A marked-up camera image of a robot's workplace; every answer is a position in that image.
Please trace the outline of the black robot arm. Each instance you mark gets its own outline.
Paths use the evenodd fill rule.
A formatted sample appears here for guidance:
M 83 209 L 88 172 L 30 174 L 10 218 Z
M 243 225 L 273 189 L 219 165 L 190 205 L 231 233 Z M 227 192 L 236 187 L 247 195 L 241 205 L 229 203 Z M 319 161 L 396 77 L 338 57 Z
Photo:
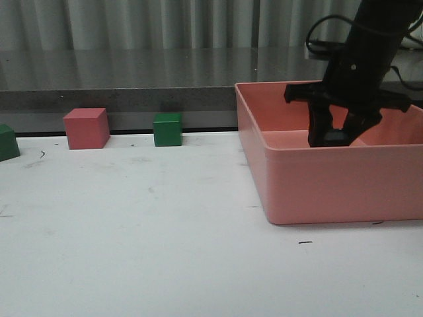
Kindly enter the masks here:
M 421 1 L 362 1 L 346 41 L 328 53 L 322 81 L 287 85 L 287 103 L 308 103 L 311 147 L 351 145 L 381 122 L 381 109 L 408 111 L 407 95 L 380 86 L 421 15 Z

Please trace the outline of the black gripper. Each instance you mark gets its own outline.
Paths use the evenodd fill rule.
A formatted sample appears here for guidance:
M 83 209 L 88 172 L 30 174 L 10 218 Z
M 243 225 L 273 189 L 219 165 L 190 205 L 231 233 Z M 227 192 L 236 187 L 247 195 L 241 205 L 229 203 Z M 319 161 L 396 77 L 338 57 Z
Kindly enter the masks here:
M 379 109 L 406 112 L 410 108 L 411 99 L 407 95 L 380 88 L 395 53 L 395 50 L 338 49 L 331 54 L 322 81 L 286 86 L 286 102 L 308 102 L 310 147 L 331 145 L 327 138 L 327 133 L 333 130 L 329 104 L 349 109 L 342 127 L 343 146 L 351 145 L 381 122 Z

